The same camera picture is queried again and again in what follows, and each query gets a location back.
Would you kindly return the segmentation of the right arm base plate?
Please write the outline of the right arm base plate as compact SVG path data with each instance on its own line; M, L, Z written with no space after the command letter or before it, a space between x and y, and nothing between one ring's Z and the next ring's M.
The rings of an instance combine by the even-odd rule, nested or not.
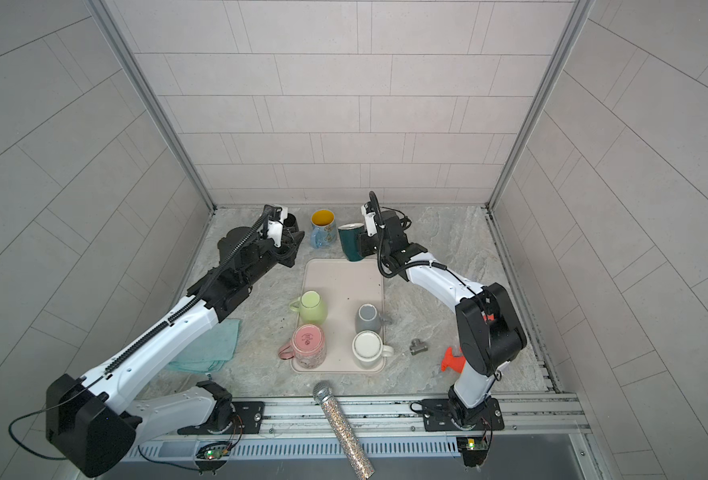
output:
M416 413L422 417L427 432L497 432L505 429L499 402L492 397L472 409L471 419L465 424L453 417L446 398L422 399Z

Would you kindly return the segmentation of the black mug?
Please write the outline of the black mug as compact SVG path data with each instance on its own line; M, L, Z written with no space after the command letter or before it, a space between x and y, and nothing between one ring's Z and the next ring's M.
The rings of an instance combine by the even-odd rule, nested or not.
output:
M297 218L293 214L288 214L283 221L283 228L288 230L290 233L296 233L299 231Z

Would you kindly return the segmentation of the iridescent blue butterfly mug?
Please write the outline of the iridescent blue butterfly mug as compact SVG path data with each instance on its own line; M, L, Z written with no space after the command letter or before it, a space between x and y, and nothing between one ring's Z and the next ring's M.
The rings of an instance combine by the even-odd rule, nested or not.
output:
M337 228L332 211L321 209L311 216L312 231L310 242L314 249L331 246L336 241Z

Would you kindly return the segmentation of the dark green mug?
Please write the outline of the dark green mug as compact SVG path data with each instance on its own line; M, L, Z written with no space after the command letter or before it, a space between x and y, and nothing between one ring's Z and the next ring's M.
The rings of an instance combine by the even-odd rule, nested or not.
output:
M349 223L338 228L342 251L350 262L361 261L364 256L360 251L360 235L366 231L361 222Z

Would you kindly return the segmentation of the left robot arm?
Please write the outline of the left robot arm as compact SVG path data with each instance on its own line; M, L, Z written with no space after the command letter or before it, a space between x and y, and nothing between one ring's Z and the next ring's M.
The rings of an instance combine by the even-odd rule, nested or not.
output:
M137 404L137 394L178 354L219 325L275 265L293 267L304 238L287 208L267 205L249 227L219 241L219 264L175 307L131 344L75 378L64 374L46 390L45 437L85 476L98 477L157 436L192 428L232 427L232 396L212 380Z

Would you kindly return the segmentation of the white mug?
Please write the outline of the white mug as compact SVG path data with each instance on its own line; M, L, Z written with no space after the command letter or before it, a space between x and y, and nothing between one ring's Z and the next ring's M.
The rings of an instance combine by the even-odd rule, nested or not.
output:
M384 358L392 357L395 350L386 345L378 333L364 330L354 337L352 353L362 369L372 370L380 365Z

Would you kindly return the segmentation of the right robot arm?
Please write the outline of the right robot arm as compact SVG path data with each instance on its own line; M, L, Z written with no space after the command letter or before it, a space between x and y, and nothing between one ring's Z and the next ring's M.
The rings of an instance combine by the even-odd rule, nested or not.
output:
M400 277L425 289L455 314L465 364L448 391L448 416L460 429L490 427L485 409L492 387L527 346L506 288L471 281L439 262L424 246L409 241L409 217L382 207L373 191L362 215L366 232L359 237L359 251L375 257L381 276Z

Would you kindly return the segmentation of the grey mug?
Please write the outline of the grey mug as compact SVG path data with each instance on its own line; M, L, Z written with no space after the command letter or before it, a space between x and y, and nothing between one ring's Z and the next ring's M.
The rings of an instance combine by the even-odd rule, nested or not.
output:
M355 331L357 334L372 331L382 335L385 328L392 323L391 319L382 313L373 304L363 304L359 307L355 318Z

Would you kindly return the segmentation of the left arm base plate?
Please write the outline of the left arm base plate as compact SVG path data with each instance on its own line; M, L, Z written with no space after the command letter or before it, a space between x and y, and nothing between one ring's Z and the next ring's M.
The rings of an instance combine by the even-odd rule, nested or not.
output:
M178 435L257 434L263 420L265 403L259 401L216 403L214 411L200 425L180 428Z

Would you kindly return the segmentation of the light green mug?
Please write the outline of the light green mug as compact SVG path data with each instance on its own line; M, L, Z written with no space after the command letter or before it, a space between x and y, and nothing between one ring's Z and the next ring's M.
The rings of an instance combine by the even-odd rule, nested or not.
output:
M301 325L322 325L328 316L328 308L321 295L313 290L304 292L289 304L289 309L297 313Z

